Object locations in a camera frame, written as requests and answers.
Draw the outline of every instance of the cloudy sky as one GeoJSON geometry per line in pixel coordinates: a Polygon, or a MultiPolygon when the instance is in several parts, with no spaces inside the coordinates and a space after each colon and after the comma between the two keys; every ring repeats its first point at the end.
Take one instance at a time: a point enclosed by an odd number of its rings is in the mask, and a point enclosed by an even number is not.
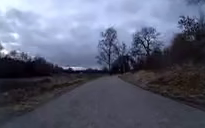
{"type": "Polygon", "coordinates": [[[153,26],[168,43],[180,15],[197,15],[184,0],[0,0],[0,40],[62,65],[95,67],[100,32],[113,26],[119,39],[153,26]]]}

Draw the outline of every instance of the gray cloud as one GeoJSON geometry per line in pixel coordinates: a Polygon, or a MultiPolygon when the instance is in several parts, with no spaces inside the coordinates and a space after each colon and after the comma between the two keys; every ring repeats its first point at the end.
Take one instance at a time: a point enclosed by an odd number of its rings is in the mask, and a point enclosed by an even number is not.
{"type": "Polygon", "coordinates": [[[6,48],[63,66],[97,66],[97,43],[106,27],[114,26],[128,44],[143,26],[156,27],[168,41],[178,31],[180,15],[197,15],[183,0],[12,1],[0,3],[0,40],[6,48]]]}

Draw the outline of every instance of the dry grass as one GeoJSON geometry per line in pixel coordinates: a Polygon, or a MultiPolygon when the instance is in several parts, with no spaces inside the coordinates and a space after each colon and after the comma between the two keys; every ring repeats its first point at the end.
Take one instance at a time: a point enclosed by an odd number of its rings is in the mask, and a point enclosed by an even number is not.
{"type": "Polygon", "coordinates": [[[205,110],[205,66],[174,66],[162,71],[140,71],[123,76],[155,93],[192,103],[205,110]]]}

